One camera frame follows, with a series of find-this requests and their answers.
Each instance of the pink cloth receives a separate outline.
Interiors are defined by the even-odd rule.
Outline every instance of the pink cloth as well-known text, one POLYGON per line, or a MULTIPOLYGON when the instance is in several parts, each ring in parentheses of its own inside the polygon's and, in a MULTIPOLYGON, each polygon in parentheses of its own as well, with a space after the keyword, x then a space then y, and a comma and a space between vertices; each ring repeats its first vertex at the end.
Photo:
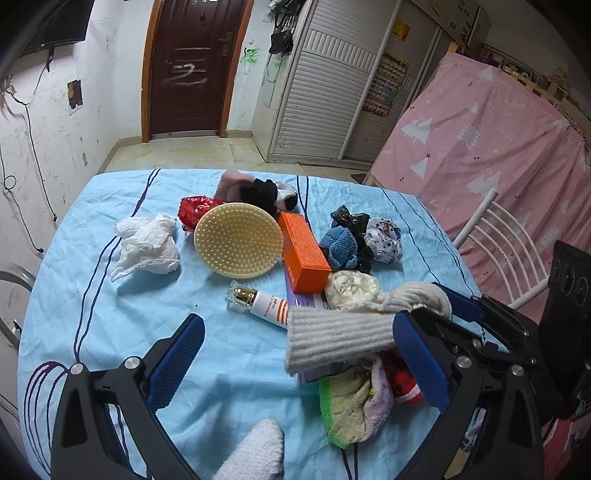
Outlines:
MULTIPOLYGON (((420 196, 451 238, 495 189, 496 201, 524 226, 548 272, 557 239, 591 251, 591 157, 583 137, 550 103, 467 57, 445 56, 371 173, 387 189, 420 196)), ((488 257, 470 240, 460 253, 483 293, 509 303, 488 257)), ((516 292, 506 266, 505 274, 516 292)), ((546 296, 521 311, 538 322, 546 296)))

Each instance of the light blue tablecloth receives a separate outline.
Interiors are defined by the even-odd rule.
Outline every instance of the light blue tablecloth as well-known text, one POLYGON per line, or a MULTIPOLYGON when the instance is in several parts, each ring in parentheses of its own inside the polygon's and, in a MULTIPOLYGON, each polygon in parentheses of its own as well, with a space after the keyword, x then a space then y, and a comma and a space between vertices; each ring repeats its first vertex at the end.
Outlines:
MULTIPOLYGON (((90 370, 117 367, 130 355, 143 356, 156 340, 172 335, 190 312, 204 318, 204 345, 170 406, 158 412, 173 442, 203 480, 213 476, 252 426, 265 417, 276 419, 285 431, 286 480, 347 479, 342 452, 327 441, 316 383, 296 388, 294 379, 283 371, 285 330, 248 314, 226 310, 224 296, 230 279, 203 264, 193 247, 192 236, 182 231, 180 222, 176 241, 181 266, 176 272, 155 275, 139 271, 110 282, 111 269, 121 249, 114 248, 116 241, 111 243, 99 262, 100 253, 113 238, 115 221, 134 211, 150 174, 127 171, 91 179, 63 219, 41 265, 24 322, 18 364, 21 425, 29 461, 40 475, 48 478, 38 458, 49 461, 46 405, 51 387, 63 369, 57 366, 45 375, 48 367, 42 367, 36 375, 32 374, 43 362, 61 362, 66 368, 75 362, 74 339, 81 319, 82 297, 88 289, 79 339, 92 310, 92 321, 80 348, 80 359, 90 370), (35 383, 40 374, 43 381, 35 383), (27 385, 29 408, 24 405, 27 385)), ((221 174, 220 170, 152 173, 153 181, 137 215, 153 218, 165 212, 175 216, 182 197, 212 196, 221 174)), ((384 290, 406 280, 423 280, 438 281, 467 296, 480 295, 459 254, 417 198, 336 180, 254 174, 294 187, 299 180, 302 203, 307 203, 308 217, 318 240, 330 228, 330 212, 342 204, 352 213, 393 218, 402 230, 404 258, 398 265, 374 263, 372 274, 384 290)), ((284 297, 282 264, 245 284, 284 297)), ((48 403, 50 432, 63 380, 61 377, 57 381, 48 403)), ((437 415, 437 410, 424 403, 395 407, 381 431, 359 445, 359 479, 395 478, 437 415)), ((145 475, 145 465, 124 425, 123 430, 131 464, 145 475)), ((354 471, 353 447, 347 450, 346 457, 354 471)))

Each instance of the red sock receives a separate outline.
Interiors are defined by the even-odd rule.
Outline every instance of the red sock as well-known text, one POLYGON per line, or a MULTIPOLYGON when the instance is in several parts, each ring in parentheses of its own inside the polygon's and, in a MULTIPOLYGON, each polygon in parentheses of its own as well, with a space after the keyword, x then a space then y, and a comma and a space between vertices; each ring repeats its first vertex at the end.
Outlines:
POLYGON ((402 405, 414 405, 421 401, 423 394, 406 362, 393 351, 383 352, 380 357, 394 393, 394 400, 402 405))

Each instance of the yellow sticker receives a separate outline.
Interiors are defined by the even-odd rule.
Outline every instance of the yellow sticker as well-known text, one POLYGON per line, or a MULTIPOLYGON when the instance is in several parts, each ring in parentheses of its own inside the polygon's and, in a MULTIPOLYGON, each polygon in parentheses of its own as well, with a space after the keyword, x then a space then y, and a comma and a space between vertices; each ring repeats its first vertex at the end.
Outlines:
POLYGON ((398 37, 400 40, 406 40, 408 37, 408 32, 410 32, 410 25, 404 23, 402 20, 397 18, 394 21, 394 27, 392 28, 392 35, 394 37, 398 37))

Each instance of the blue gripper pad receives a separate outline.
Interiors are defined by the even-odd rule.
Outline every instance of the blue gripper pad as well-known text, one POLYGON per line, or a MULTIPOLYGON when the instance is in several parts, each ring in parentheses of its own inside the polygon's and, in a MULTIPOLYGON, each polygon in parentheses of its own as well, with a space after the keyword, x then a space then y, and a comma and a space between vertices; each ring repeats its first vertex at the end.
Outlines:
POLYGON ((443 290, 449 303, 452 304, 452 313, 456 317, 460 317, 465 322, 481 322, 484 319, 484 312, 475 301, 453 291, 439 283, 434 283, 443 290))
POLYGON ((405 313, 397 313, 392 325, 394 341, 402 353, 427 404, 443 415, 449 405, 447 375, 405 313))
POLYGON ((156 411, 170 404, 204 340, 205 324, 194 315, 150 375, 145 401, 148 408, 156 411))

